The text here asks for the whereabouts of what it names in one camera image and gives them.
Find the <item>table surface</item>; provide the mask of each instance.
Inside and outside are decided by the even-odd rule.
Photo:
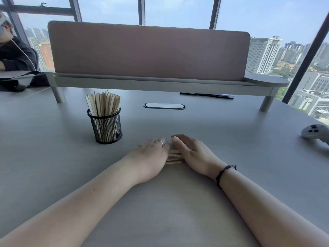
[[[233,100],[172,92],[116,90],[122,95],[123,137],[94,140],[86,93],[51,89],[0,107],[0,237],[94,178],[130,149],[153,137],[185,133],[329,233],[329,147],[300,137],[316,123],[275,100]],[[182,103],[184,110],[147,109],[147,102]],[[133,187],[82,246],[259,246],[227,197],[187,165],[168,165]]]

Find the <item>right hand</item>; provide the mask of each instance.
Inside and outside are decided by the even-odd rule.
[[[201,141],[184,134],[171,136],[173,145],[181,152],[187,164],[196,172],[216,179],[227,164]]]

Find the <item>black bracelet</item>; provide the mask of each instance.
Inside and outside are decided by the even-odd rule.
[[[217,186],[218,186],[218,188],[221,189],[221,190],[223,190],[223,189],[220,187],[220,177],[222,177],[222,175],[223,175],[223,173],[224,173],[225,170],[230,169],[231,167],[233,167],[233,168],[236,170],[236,165],[234,165],[234,166],[226,166],[226,167],[225,167],[225,168],[224,168],[224,169],[218,174],[218,176],[217,176],[217,178],[216,178]]]

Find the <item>hand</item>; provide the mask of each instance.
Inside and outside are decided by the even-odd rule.
[[[152,139],[139,145],[122,159],[129,165],[128,170],[134,172],[135,184],[144,183],[158,175],[168,158],[170,146],[164,138],[160,139],[163,146],[156,140]]]
[[[173,135],[171,141],[181,152],[187,164],[200,174],[215,180],[220,171],[227,166],[201,141],[184,134]]]

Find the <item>left hand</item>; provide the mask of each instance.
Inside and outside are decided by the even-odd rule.
[[[139,145],[135,150],[126,155],[122,161],[128,164],[130,171],[136,178],[136,184],[144,183],[154,178],[162,170],[169,153],[170,146],[164,138],[149,140]]]

